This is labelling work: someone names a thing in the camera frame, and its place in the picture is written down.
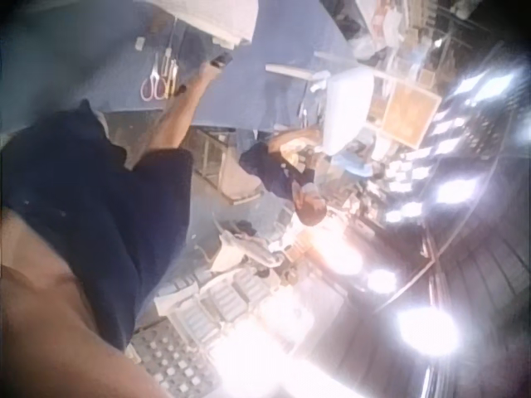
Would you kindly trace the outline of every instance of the fluorescent light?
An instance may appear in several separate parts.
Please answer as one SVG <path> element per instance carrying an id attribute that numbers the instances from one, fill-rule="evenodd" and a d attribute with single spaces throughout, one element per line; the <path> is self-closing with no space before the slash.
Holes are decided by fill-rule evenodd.
<path id="1" fill-rule="evenodd" d="M 412 185 L 410 182 L 389 182 L 389 189 L 393 192 L 409 192 Z"/>
<path id="2" fill-rule="evenodd" d="M 448 120 L 447 122 L 439 123 L 431 133 L 434 135 L 442 134 L 448 131 L 448 129 L 464 126 L 465 123 L 465 118 L 455 118 L 453 120 Z"/>
<path id="3" fill-rule="evenodd" d="M 448 113 L 449 109 L 447 110 L 443 110 L 442 112 L 438 112 L 436 113 L 436 115 L 433 117 L 433 122 L 437 122 L 439 120 L 441 120 L 442 118 L 444 118 L 446 116 L 446 114 Z"/>
<path id="4" fill-rule="evenodd" d="M 395 177 L 395 175 L 397 174 L 397 172 L 395 170 L 393 170 L 392 168 L 388 168 L 386 171 L 385 171 L 385 176 L 387 178 L 393 178 Z"/>
<path id="5" fill-rule="evenodd" d="M 430 175 L 429 167 L 417 167 L 412 171 L 412 178 L 414 180 L 423 180 Z"/>
<path id="6" fill-rule="evenodd" d="M 422 159 L 428 156 L 431 152 L 431 147 L 419 149 L 415 152 L 406 153 L 407 160 Z"/>
<path id="7" fill-rule="evenodd" d="M 439 188 L 437 201 L 440 203 L 456 204 L 466 201 L 474 195 L 475 180 L 455 180 L 447 182 Z"/>
<path id="8" fill-rule="evenodd" d="M 223 386 L 236 397 L 261 397 L 280 385 L 288 357 L 252 319 L 237 323 L 210 351 Z"/>
<path id="9" fill-rule="evenodd" d="M 402 162 L 400 162 L 399 160 L 395 160 L 394 162 L 390 162 L 389 163 L 389 169 L 390 170 L 398 170 L 398 168 L 400 168 L 401 164 L 402 164 Z"/>
<path id="10" fill-rule="evenodd" d="M 455 149 L 455 147 L 457 146 L 459 141 L 460 141 L 460 138 L 453 138 L 453 139 L 447 139 L 447 140 L 441 142 L 437 146 L 437 150 L 435 151 L 435 155 L 450 153 L 451 151 L 453 151 Z"/>
<path id="11" fill-rule="evenodd" d="M 398 210 L 389 211 L 385 215 L 385 221 L 395 223 L 402 220 L 402 213 Z"/>
<path id="12" fill-rule="evenodd" d="M 402 206 L 400 210 L 404 217 L 418 217 L 422 214 L 422 203 L 412 201 Z"/>
<path id="13" fill-rule="evenodd" d="M 464 126 L 465 123 L 466 123 L 466 119 L 465 118 L 455 118 L 454 119 L 454 126 L 456 126 L 456 127 Z"/>
<path id="14" fill-rule="evenodd" d="M 400 165 L 400 169 L 403 171 L 403 172 L 407 172 L 408 170 L 411 170 L 413 167 L 412 163 L 411 162 L 403 162 L 401 165 Z"/>
<path id="15" fill-rule="evenodd" d="M 495 77 L 487 81 L 480 91 L 475 95 L 474 101 L 480 102 L 481 100 L 486 100 L 496 95 L 500 95 L 509 87 L 513 75 L 505 75 L 501 77 Z"/>
<path id="16" fill-rule="evenodd" d="M 376 269 L 369 274 L 367 286 L 375 293 L 390 294 L 397 289 L 397 277 L 391 271 Z"/>
<path id="17" fill-rule="evenodd" d="M 407 178 L 407 174 L 404 172 L 397 172 L 395 173 L 395 179 L 397 181 L 404 181 Z"/>
<path id="18" fill-rule="evenodd" d="M 478 82 L 483 78 L 484 75 L 485 73 L 482 73 L 481 75 L 477 75 L 474 77 L 470 77 L 469 79 L 463 80 L 461 84 L 459 85 L 459 87 L 455 89 L 454 95 L 466 93 L 472 90 L 475 87 L 475 85 L 477 85 Z"/>
<path id="19" fill-rule="evenodd" d="M 380 188 L 378 185 L 376 185 L 374 182 L 372 181 L 367 181 L 367 190 L 369 192 L 372 192 L 374 195 L 376 195 L 377 197 L 380 196 Z"/>
<path id="20" fill-rule="evenodd" d="M 402 339 L 419 352 L 440 357 L 453 352 L 458 332 L 447 313 L 433 307 L 410 309 L 398 315 Z"/>
<path id="21" fill-rule="evenodd" d="M 433 131 L 432 134 L 442 134 L 448 131 L 448 129 L 451 127 L 451 120 L 448 120 L 447 122 L 439 123 Z"/>

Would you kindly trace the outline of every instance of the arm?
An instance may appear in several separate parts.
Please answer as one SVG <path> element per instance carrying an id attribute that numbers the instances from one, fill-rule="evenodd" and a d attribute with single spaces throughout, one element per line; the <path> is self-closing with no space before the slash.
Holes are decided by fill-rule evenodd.
<path id="1" fill-rule="evenodd" d="M 321 137 L 321 132 L 315 127 L 287 131 L 284 133 L 280 133 L 274 138 L 272 138 L 268 144 L 268 150 L 269 150 L 269 153 L 278 153 L 280 152 L 280 147 L 282 147 L 282 145 L 290 141 L 293 141 L 294 139 L 298 139 L 298 138 L 305 138 L 309 140 L 311 143 L 317 144 L 320 140 L 320 137 Z"/>
<path id="2" fill-rule="evenodd" d="M 193 78 L 187 90 L 169 105 L 167 113 L 155 129 L 147 151 L 179 148 L 190 128 L 199 101 L 219 73 L 220 70 L 215 66 L 203 65 L 202 71 Z"/>

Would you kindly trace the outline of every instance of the hair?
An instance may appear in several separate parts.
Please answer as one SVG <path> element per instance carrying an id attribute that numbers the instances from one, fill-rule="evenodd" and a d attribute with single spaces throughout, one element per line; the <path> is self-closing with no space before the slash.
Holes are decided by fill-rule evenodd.
<path id="1" fill-rule="evenodd" d="M 301 207 L 295 207 L 295 212 L 300 222 L 305 226 L 316 226 L 319 224 L 326 217 L 327 211 L 326 206 L 316 208 L 307 201 L 304 201 Z"/>

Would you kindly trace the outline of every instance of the bright light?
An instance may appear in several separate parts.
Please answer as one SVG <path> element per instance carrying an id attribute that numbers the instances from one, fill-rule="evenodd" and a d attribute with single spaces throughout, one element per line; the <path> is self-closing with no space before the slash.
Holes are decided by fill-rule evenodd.
<path id="1" fill-rule="evenodd" d="M 430 175 L 429 167 L 417 167 L 412 171 L 412 178 L 414 180 L 423 180 Z"/>
<path id="2" fill-rule="evenodd" d="M 448 120 L 447 122 L 439 123 L 434 129 L 432 134 L 442 134 L 448 131 L 448 129 L 451 127 L 451 120 Z"/>
<path id="3" fill-rule="evenodd" d="M 385 215 L 385 221 L 387 222 L 394 223 L 394 222 L 399 222 L 401 220 L 402 220 L 402 213 L 398 210 L 389 211 Z"/>
<path id="4" fill-rule="evenodd" d="M 363 398 L 307 361 L 291 362 L 282 385 L 294 398 Z"/>
<path id="5" fill-rule="evenodd" d="M 455 180 L 447 182 L 439 188 L 437 201 L 456 204 L 466 201 L 474 195 L 475 180 Z"/>
<path id="6" fill-rule="evenodd" d="M 454 119 L 454 126 L 456 126 L 456 127 L 464 126 L 465 123 L 466 123 L 466 119 L 465 118 L 455 118 Z"/>
<path id="7" fill-rule="evenodd" d="M 404 172 L 396 172 L 395 173 L 395 179 L 397 181 L 404 181 L 407 178 L 407 174 Z"/>
<path id="8" fill-rule="evenodd" d="M 377 197 L 380 196 L 380 188 L 372 181 L 367 181 L 367 190 L 372 192 Z"/>
<path id="9" fill-rule="evenodd" d="M 434 117 L 433 117 L 433 120 L 434 122 L 438 122 L 439 120 L 442 120 L 442 118 L 444 118 L 446 116 L 446 114 L 448 113 L 449 109 L 447 110 L 443 110 L 442 112 L 438 112 Z"/>
<path id="10" fill-rule="evenodd" d="M 210 351 L 224 387 L 233 396 L 260 397 L 278 388 L 287 356 L 257 322 L 241 321 Z"/>
<path id="11" fill-rule="evenodd" d="M 487 81 L 483 87 L 481 87 L 480 91 L 475 95 L 474 101 L 480 102 L 481 100 L 486 100 L 491 97 L 495 97 L 496 95 L 500 95 L 509 87 L 509 84 L 511 80 L 513 79 L 513 75 L 505 75 L 502 77 L 495 77 L 494 79 L 490 79 Z"/>
<path id="12" fill-rule="evenodd" d="M 454 321 L 439 309 L 410 309 L 398 315 L 398 324 L 403 340 L 425 355 L 440 357 L 457 348 Z"/>
<path id="13" fill-rule="evenodd" d="M 448 131 L 449 128 L 464 126 L 465 122 L 466 122 L 466 119 L 464 119 L 464 118 L 455 118 L 453 120 L 448 120 L 447 122 L 439 123 L 433 129 L 433 131 L 431 133 L 434 134 L 434 135 L 442 134 L 442 133 L 445 133 L 446 131 Z"/>
<path id="14" fill-rule="evenodd" d="M 419 149 L 415 152 L 410 152 L 406 154 L 407 160 L 415 160 L 415 159 L 422 159 L 428 156 L 431 152 L 431 147 Z"/>
<path id="15" fill-rule="evenodd" d="M 422 393 L 421 398 L 426 398 L 428 394 L 428 386 L 430 385 L 430 368 L 426 369 L 424 374 L 424 382 L 422 383 Z"/>
<path id="16" fill-rule="evenodd" d="M 314 326 L 314 316 L 302 305 L 293 289 L 279 289 L 261 304 L 259 311 L 270 330 L 296 344 L 302 342 Z"/>
<path id="17" fill-rule="evenodd" d="M 391 168 L 388 168 L 386 171 L 385 171 L 385 176 L 387 178 L 393 178 L 395 177 L 395 175 L 397 174 L 397 172 Z"/>
<path id="18" fill-rule="evenodd" d="M 422 203 L 412 201 L 402 206 L 400 210 L 404 217 L 419 217 L 422 214 Z"/>
<path id="19" fill-rule="evenodd" d="M 453 151 L 455 149 L 455 147 L 457 146 L 459 141 L 460 141 L 460 138 L 453 138 L 453 139 L 447 139 L 447 140 L 441 142 L 437 146 L 437 150 L 435 151 L 435 155 L 450 153 L 451 151 Z"/>
<path id="20" fill-rule="evenodd" d="M 312 230 L 312 242 L 326 265 L 341 275 L 356 275 L 362 270 L 362 256 L 341 234 L 325 229 Z"/>
<path id="21" fill-rule="evenodd" d="M 403 171 L 403 172 L 407 172 L 408 170 L 411 170 L 413 167 L 412 163 L 411 162 L 404 162 L 400 165 L 400 169 Z"/>
<path id="22" fill-rule="evenodd" d="M 397 288 L 397 277 L 393 272 L 376 269 L 368 276 L 367 286 L 375 293 L 390 294 Z"/>
<path id="23" fill-rule="evenodd" d="M 475 85 L 478 84 L 478 82 L 483 78 L 485 73 L 482 73 L 481 75 L 477 75 L 474 77 L 470 77 L 469 79 L 463 80 L 462 83 L 455 89 L 454 95 L 466 93 L 470 90 L 472 90 Z"/>
<path id="24" fill-rule="evenodd" d="M 409 192 L 412 185 L 410 182 L 389 182 L 389 189 L 393 192 Z"/>
<path id="25" fill-rule="evenodd" d="M 398 168 L 400 168 L 401 164 L 402 164 L 402 162 L 400 162 L 399 160 L 395 160 L 394 162 L 390 162 L 389 163 L 389 169 L 390 170 L 398 170 Z"/>

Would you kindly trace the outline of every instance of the ceiling light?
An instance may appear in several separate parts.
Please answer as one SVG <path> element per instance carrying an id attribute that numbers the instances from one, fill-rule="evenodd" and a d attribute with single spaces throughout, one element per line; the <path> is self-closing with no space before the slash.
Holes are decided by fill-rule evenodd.
<path id="1" fill-rule="evenodd" d="M 466 119 L 465 118 L 455 118 L 454 119 L 454 126 L 456 126 L 456 127 L 464 126 L 465 123 L 466 123 Z"/>
<path id="2" fill-rule="evenodd" d="M 447 182 L 439 188 L 437 201 L 456 204 L 466 201 L 474 195 L 475 180 L 455 180 Z"/>
<path id="3" fill-rule="evenodd" d="M 422 214 L 422 203 L 417 201 L 406 203 L 404 206 L 402 206 L 400 212 L 404 217 L 418 217 L 420 214 Z"/>
<path id="4" fill-rule="evenodd" d="M 470 77 L 469 79 L 463 80 L 461 84 L 459 85 L 459 87 L 455 89 L 454 95 L 466 93 L 472 90 L 475 87 L 475 85 L 477 85 L 478 82 L 483 78 L 484 75 L 485 73 L 482 73 L 481 75 L 477 75 L 474 77 Z"/>
<path id="5" fill-rule="evenodd" d="M 397 175 L 397 172 L 391 168 L 388 168 L 386 171 L 385 171 L 385 177 L 387 178 L 393 178 Z"/>
<path id="6" fill-rule="evenodd" d="M 399 160 L 395 160 L 394 162 L 390 162 L 389 163 L 389 168 L 391 170 L 398 170 L 398 168 L 400 168 L 401 164 L 402 164 L 402 162 L 400 162 Z"/>
<path id="7" fill-rule="evenodd" d="M 464 126 L 466 123 L 465 118 L 455 118 L 453 120 L 448 120 L 447 122 L 439 123 L 431 132 L 432 134 L 442 134 L 448 131 L 448 129 L 454 128 L 454 127 L 461 127 Z"/>
<path id="8" fill-rule="evenodd" d="M 501 77 L 495 77 L 487 81 L 480 91 L 475 95 L 474 101 L 479 102 L 481 100 L 486 100 L 496 95 L 500 95 L 509 87 L 509 83 L 513 79 L 513 75 L 505 75 Z"/>
<path id="9" fill-rule="evenodd" d="M 428 156 L 431 152 L 431 147 L 419 149 L 415 152 L 406 153 L 407 160 L 422 159 Z"/>
<path id="10" fill-rule="evenodd" d="M 397 172 L 395 173 L 395 179 L 397 181 L 404 181 L 407 178 L 407 174 L 404 172 Z"/>
<path id="11" fill-rule="evenodd" d="M 368 276 L 367 286 L 378 294 L 390 294 L 397 289 L 397 277 L 391 271 L 376 269 Z"/>
<path id="12" fill-rule="evenodd" d="M 455 147 L 459 143 L 459 140 L 460 140 L 459 138 L 453 138 L 453 139 L 447 139 L 447 140 L 441 142 L 437 146 L 437 150 L 435 151 L 435 155 L 450 153 L 451 151 L 453 151 L 455 149 Z"/>
<path id="13" fill-rule="evenodd" d="M 400 333 L 405 342 L 430 357 L 453 352 L 458 332 L 450 315 L 433 307 L 410 309 L 398 315 Z"/>
<path id="14" fill-rule="evenodd" d="M 435 126 L 435 128 L 433 129 L 431 133 L 432 134 L 445 133 L 451 127 L 451 123 L 452 123 L 451 120 L 448 120 L 447 122 L 439 123 L 437 126 Z"/>
<path id="15" fill-rule="evenodd" d="M 411 162 L 404 162 L 400 165 L 400 169 L 403 171 L 403 172 L 406 172 L 408 170 L 411 170 L 413 167 L 413 165 L 411 164 Z"/>
<path id="16" fill-rule="evenodd" d="M 395 223 L 402 220 L 402 213 L 398 210 L 389 211 L 385 215 L 385 221 Z"/>
<path id="17" fill-rule="evenodd" d="M 417 167 L 412 171 L 412 178 L 414 180 L 423 180 L 430 175 L 429 167 Z"/>
<path id="18" fill-rule="evenodd" d="M 389 182 L 389 189 L 393 192 L 409 192 L 412 185 L 410 182 Z"/>
<path id="19" fill-rule="evenodd" d="M 447 110 L 443 110 L 442 112 L 438 112 L 434 117 L 433 117 L 433 120 L 434 122 L 437 122 L 439 120 L 441 120 L 442 118 L 444 118 L 446 116 L 446 114 L 448 113 L 449 109 Z"/>

